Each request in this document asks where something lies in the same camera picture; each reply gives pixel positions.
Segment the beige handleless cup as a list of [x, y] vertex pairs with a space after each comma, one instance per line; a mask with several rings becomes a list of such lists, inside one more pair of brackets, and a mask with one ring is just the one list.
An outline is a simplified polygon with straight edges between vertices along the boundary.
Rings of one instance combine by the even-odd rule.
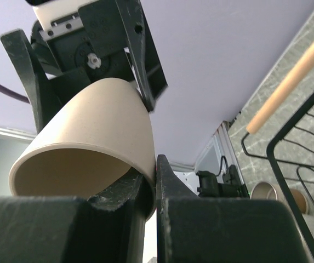
[[14, 196], [88, 199], [130, 169], [149, 186], [146, 217], [156, 208], [155, 147], [149, 113], [135, 83], [106, 78], [88, 85], [49, 121], [14, 162]]

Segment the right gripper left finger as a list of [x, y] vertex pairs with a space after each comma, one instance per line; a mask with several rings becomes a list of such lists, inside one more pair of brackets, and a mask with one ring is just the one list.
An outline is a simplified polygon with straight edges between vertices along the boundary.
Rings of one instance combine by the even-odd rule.
[[0, 197], [0, 262], [141, 262], [145, 221], [134, 170], [88, 200]]

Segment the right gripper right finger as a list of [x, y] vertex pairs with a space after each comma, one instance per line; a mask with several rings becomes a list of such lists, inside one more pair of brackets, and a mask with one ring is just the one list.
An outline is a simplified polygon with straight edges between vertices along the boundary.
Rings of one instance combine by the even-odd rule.
[[158, 262], [308, 262], [289, 210], [278, 201], [201, 198], [156, 161]]

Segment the beige mug white inside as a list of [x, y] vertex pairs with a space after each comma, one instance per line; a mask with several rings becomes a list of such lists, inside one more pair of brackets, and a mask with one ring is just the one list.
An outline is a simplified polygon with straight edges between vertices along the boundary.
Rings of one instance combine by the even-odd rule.
[[296, 223], [307, 262], [314, 262], [314, 216], [302, 214], [303, 221]]

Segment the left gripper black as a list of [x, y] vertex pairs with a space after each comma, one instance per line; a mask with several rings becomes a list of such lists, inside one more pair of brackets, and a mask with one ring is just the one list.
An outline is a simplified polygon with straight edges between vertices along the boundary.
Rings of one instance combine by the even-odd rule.
[[151, 112], [167, 81], [140, 1], [94, 1], [51, 23], [44, 31], [37, 20], [32, 45], [23, 30], [0, 36], [26, 91], [36, 131], [50, 121], [50, 83], [45, 75], [82, 68], [88, 78], [135, 81]]

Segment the blue butterfly mug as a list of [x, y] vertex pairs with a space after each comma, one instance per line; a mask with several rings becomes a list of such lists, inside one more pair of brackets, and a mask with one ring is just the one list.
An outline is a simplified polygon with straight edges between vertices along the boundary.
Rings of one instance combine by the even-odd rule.
[[302, 214], [309, 213], [309, 202], [307, 198], [297, 189], [290, 189], [291, 194]]

